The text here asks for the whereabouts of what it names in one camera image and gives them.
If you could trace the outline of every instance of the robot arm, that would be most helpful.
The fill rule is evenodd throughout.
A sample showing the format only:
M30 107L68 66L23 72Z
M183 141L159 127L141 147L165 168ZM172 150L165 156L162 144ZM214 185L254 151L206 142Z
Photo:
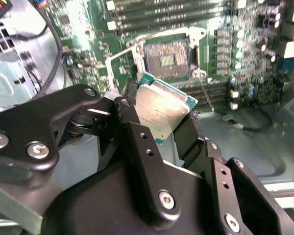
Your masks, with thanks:
M294 235L294 222L248 166L226 161L204 137L196 113L173 132L183 168L164 163L139 122L136 91L129 83L124 97L109 100L76 85L0 113L4 184L46 184L63 146L99 136L98 172L56 196L42 235Z

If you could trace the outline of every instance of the metal rod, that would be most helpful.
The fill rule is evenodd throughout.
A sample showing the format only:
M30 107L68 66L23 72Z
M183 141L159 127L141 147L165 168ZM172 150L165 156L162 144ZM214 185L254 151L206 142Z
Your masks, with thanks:
M214 111L215 108L214 108L214 106L212 105L212 103L211 103L211 101L210 101L210 98L209 98L209 96L208 96L208 94L207 94L207 92L206 92L206 89L205 89L205 87L204 87L204 85L203 85L202 82L200 82L200 86L201 86L201 88L202 88L202 91L203 91L204 94L205 94L205 97L206 97L207 102L208 102L208 104L209 104L209 106L210 106L210 108L211 108L211 111Z

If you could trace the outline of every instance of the black cable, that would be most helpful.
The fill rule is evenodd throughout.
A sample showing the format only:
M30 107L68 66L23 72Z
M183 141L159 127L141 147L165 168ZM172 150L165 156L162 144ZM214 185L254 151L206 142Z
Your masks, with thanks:
M62 43L60 40L59 35L57 34L55 28L52 26L52 23L49 21L47 15L45 13L43 13L43 11L36 5L35 2L28 0L30 2L30 4L38 11L38 13L40 14L40 16L44 19L44 21L46 22L46 25L48 26L50 32L52 33L57 49L58 49L58 53L57 56L55 58L54 64L52 66L52 69L50 71L50 74L48 75L48 78L46 79L46 81L44 82L44 84L42 85L41 90L32 98L32 99L37 99L40 98L42 96L45 95L46 91L49 89L50 85L52 84L55 75L57 73L57 70L59 68L60 65L60 60L62 57Z
M41 85L41 82L39 81L38 77L31 70L26 69L26 71L36 80L36 82L38 83L38 86L39 86L39 90L41 90L42 85Z
M233 126L237 129L249 131L249 132L262 132L267 130L269 127L273 125L273 120L272 117L262 108L254 105L254 108L258 110L263 116L265 116L268 119L268 122L266 125L259 127L259 128L250 128L250 127L245 127L241 123L237 122L232 115L226 115L225 113L220 112L222 115L224 115L223 120L228 121L233 124Z
M262 108L255 106L255 109L258 110L263 116L265 116L268 119L268 123L260 128L249 128L249 127L243 127L243 130L249 131L249 132L262 132L264 130L267 130L269 127L273 125L272 117Z
M10 38L13 38L13 39L16 39L16 40L19 40L19 41L28 41L28 40L40 38L41 36L43 36L45 34L47 29L48 29L48 25L46 24L44 29L39 34L32 35L32 36L25 36L25 35L22 35L22 34L12 34L12 35L10 35Z

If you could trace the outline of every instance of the motherboard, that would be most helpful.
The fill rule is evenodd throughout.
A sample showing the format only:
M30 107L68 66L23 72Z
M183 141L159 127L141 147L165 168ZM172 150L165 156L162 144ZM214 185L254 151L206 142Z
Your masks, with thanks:
M291 1L48 0L45 9L72 82L102 94L148 72L201 111L235 110L278 102L294 64Z

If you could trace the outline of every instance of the capacitor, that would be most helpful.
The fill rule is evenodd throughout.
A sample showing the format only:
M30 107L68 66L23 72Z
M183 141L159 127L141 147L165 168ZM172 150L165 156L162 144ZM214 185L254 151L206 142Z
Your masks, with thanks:
M237 48L237 49L242 49L243 46L244 46L244 42L242 40L238 40L234 43L234 46Z
M237 83L237 79L236 79L236 77L232 77L232 79L231 79L231 83L232 83L232 84Z
M234 56L234 58L235 59L238 59L238 60L240 60L242 57L243 57L243 53L241 52L241 51L235 51L234 53L233 53L233 56Z
M254 92L255 91L255 87L253 84L249 84L249 86L247 87L249 92Z
M259 44L256 44L256 48L259 49L260 51L264 52L267 48L266 44L263 44L263 43L259 43Z
M270 14L269 18L272 21L279 21L281 19L281 14L280 13L276 13L276 14Z
M248 92L247 96L248 96L248 98L253 99L254 98L254 92Z
M259 83L260 83L260 84L263 84L264 82L265 82L264 77L260 77L260 78L259 78Z
M71 56L69 56L67 58L67 65L72 65L73 64L73 58Z
M266 58L268 59L268 60L270 60L270 62L274 62L275 61L275 59L276 59L276 57L275 57L275 55L266 55Z
M266 49L265 51L266 58L270 60L270 62L274 62L276 59L275 52L273 50Z
M233 64L233 67L236 69L236 70L240 70L242 68L242 64L240 62L235 62Z
M245 35L244 30L239 30L239 31L237 31L236 34L235 34L235 36L236 36L238 39L243 39L244 35Z
M278 28L280 26L280 21L269 21L268 24L271 27Z

